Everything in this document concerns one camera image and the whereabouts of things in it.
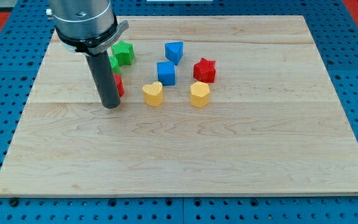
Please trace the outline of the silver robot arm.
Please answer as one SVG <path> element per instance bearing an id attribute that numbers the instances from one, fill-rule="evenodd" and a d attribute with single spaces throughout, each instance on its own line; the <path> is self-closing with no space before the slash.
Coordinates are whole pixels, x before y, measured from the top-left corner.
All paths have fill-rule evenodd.
<path id="1" fill-rule="evenodd" d="M 106 51 L 129 28 L 118 22 L 110 0 L 48 0 L 60 40 L 73 52 L 95 56 Z"/>

